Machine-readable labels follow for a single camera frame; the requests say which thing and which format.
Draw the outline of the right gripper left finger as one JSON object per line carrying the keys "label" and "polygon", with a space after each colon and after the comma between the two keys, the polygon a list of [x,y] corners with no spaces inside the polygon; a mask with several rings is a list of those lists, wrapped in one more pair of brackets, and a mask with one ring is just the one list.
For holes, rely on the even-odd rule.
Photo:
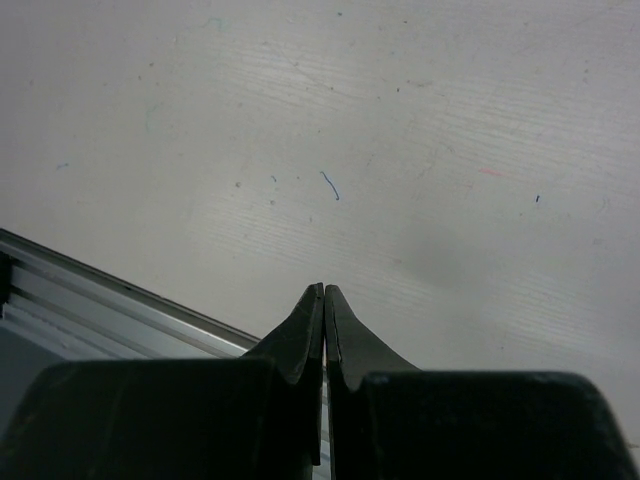
{"label": "right gripper left finger", "polygon": [[321,462],[324,289],[236,359],[61,363],[1,441],[5,479],[308,479]]}

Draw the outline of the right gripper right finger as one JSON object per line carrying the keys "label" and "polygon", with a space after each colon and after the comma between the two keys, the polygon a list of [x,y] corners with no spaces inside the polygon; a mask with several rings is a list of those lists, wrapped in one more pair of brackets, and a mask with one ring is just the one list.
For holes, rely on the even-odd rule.
{"label": "right gripper right finger", "polygon": [[635,479],[608,402],[555,371],[424,371],[325,291],[336,479]]}

